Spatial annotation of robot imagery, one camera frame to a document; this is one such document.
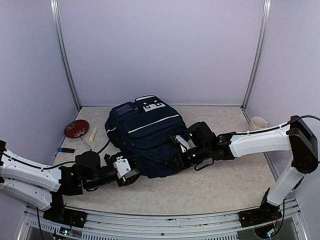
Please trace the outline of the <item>navy blue student backpack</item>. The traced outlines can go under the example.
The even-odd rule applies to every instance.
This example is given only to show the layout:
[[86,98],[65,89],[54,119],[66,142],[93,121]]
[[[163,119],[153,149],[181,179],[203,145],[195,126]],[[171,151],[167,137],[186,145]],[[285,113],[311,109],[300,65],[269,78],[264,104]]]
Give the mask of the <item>navy blue student backpack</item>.
[[142,96],[113,107],[104,127],[116,148],[138,156],[138,171],[143,176],[163,178],[180,172],[171,165],[182,151],[174,137],[188,141],[187,127],[183,117],[157,96]]

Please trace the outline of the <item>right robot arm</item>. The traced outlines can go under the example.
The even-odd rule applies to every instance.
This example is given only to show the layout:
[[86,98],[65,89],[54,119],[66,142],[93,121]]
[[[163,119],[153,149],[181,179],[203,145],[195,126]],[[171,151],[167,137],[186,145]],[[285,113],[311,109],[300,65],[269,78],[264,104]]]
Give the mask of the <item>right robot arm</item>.
[[287,151],[292,154],[292,161],[269,189],[261,207],[256,210],[256,218],[266,222],[275,212],[275,207],[282,204],[287,195],[299,185],[305,175],[314,172],[319,165],[318,140],[315,134],[303,121],[304,116],[293,115],[288,122],[263,130],[246,132],[228,132],[215,135],[207,123],[201,121],[191,125],[186,134],[194,144],[176,141],[182,152],[166,163],[166,166],[177,170],[193,167],[202,170],[201,164],[207,159],[228,161],[246,155]]

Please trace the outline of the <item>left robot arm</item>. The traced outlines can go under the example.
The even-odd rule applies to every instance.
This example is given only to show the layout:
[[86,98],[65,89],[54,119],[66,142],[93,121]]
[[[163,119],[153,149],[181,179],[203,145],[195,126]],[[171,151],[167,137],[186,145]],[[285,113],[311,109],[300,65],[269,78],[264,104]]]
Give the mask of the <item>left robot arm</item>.
[[112,182],[119,187],[128,186],[141,176],[136,155],[119,152],[105,158],[106,165],[101,165],[97,152],[86,151],[76,155],[74,161],[49,166],[14,154],[1,141],[0,188],[41,211],[49,211],[63,223],[70,218],[64,196],[93,192]]

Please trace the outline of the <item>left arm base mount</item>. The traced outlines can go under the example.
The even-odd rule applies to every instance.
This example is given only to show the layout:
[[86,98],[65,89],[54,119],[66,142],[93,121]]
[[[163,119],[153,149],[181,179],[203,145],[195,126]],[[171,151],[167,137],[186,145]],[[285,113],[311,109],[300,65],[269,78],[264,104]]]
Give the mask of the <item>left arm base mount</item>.
[[43,218],[70,227],[84,228],[87,213],[66,208],[63,196],[58,193],[53,193],[50,208],[43,212]]

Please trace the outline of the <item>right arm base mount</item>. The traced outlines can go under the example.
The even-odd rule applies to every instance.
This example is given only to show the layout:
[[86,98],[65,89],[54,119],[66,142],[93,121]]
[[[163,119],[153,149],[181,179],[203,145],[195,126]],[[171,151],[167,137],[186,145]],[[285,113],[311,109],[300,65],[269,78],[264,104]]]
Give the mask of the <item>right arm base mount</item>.
[[269,190],[270,188],[265,192],[259,207],[243,210],[238,213],[242,228],[259,225],[282,218],[279,205],[275,206],[267,202]]

